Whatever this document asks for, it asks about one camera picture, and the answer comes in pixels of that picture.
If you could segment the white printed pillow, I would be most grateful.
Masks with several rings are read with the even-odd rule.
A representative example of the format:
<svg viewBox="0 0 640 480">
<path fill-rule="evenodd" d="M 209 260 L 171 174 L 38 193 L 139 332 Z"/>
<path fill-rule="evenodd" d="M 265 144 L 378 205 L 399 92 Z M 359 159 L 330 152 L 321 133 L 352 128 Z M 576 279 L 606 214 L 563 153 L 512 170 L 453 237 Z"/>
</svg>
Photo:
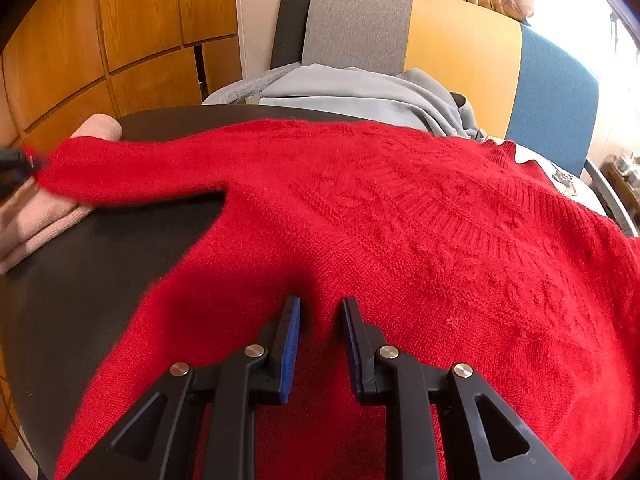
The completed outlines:
<svg viewBox="0 0 640 480">
<path fill-rule="evenodd" d="M 533 183 L 547 191 L 555 190 L 567 200 L 606 216 L 596 193 L 588 185 L 530 148 L 494 136 L 488 136 L 482 143 L 476 142 L 476 146 L 496 165 L 502 165 L 506 174 L 514 174 L 518 180 Z"/>
</svg>

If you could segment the wooden wardrobe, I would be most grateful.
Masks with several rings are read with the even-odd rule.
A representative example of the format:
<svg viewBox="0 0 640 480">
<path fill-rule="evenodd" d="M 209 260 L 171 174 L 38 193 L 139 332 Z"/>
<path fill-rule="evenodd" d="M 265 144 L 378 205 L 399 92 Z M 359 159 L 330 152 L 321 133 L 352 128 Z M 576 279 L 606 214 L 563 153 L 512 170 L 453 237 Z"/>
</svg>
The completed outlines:
<svg viewBox="0 0 640 480">
<path fill-rule="evenodd" d="M 36 0 L 1 49 L 1 137 L 47 153 L 92 114 L 192 105 L 240 75 L 235 0 Z"/>
</svg>

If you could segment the black rolled mat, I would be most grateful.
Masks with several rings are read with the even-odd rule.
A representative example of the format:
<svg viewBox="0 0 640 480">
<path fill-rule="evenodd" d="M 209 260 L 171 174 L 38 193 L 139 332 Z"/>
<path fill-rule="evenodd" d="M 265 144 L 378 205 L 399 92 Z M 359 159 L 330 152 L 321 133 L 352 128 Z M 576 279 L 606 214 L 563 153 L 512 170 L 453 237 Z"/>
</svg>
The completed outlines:
<svg viewBox="0 0 640 480">
<path fill-rule="evenodd" d="M 302 59 L 306 21 L 311 0 L 280 0 L 274 32 L 270 68 L 278 68 Z"/>
</svg>

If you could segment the grey yellow blue sofa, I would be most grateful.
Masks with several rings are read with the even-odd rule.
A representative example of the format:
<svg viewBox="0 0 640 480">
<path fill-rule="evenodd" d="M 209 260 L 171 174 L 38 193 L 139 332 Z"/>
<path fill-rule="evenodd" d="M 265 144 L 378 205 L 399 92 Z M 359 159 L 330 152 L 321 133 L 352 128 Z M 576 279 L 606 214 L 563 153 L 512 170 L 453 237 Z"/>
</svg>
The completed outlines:
<svg viewBox="0 0 640 480">
<path fill-rule="evenodd" d="M 302 62 L 389 75 L 423 70 L 465 96 L 490 136 L 574 176 L 584 168 L 598 83 L 512 18 L 459 0 L 310 0 Z"/>
</svg>

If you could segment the light grey garment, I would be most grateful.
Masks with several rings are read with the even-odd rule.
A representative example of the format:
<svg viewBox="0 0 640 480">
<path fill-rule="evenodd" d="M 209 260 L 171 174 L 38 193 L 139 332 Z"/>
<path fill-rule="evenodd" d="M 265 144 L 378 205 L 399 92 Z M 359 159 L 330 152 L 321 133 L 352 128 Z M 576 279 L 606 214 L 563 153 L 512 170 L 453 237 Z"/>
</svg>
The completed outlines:
<svg viewBox="0 0 640 480">
<path fill-rule="evenodd" d="M 256 96 L 260 105 L 318 110 L 429 132 L 441 138 L 487 140 L 465 96 L 448 91 L 423 70 L 398 75 L 357 67 L 292 63 L 211 93 L 205 105 Z"/>
</svg>

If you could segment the red knitted sweater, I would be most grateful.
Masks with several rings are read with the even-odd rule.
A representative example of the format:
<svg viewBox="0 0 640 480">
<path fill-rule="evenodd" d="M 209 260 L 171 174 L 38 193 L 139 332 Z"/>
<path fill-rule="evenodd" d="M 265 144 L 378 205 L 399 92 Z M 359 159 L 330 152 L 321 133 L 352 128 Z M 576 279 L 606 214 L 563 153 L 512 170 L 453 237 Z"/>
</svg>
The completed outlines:
<svg viewBox="0 0 640 480">
<path fill-rule="evenodd" d="M 70 139 L 37 181 L 90 206 L 226 196 L 92 378 L 58 478 L 172 363 L 228 356 L 288 296 L 302 341 L 291 401 L 257 417 L 259 478 L 383 477 L 383 415 L 356 404 L 336 331 L 346 296 L 421 361 L 472 365 L 575 478 L 638 464 L 638 240 L 511 142 L 260 120 L 172 142 Z"/>
</svg>

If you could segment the folded pink cloth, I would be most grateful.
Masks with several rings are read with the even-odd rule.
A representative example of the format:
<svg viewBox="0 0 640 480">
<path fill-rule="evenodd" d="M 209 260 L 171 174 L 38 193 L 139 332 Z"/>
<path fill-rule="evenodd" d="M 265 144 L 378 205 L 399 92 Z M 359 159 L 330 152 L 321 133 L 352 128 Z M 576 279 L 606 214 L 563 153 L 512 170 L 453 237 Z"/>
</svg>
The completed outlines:
<svg viewBox="0 0 640 480">
<path fill-rule="evenodd" d="M 1 176 L 1 273 L 84 220 L 90 206 L 40 188 L 35 174 L 15 180 Z"/>
</svg>

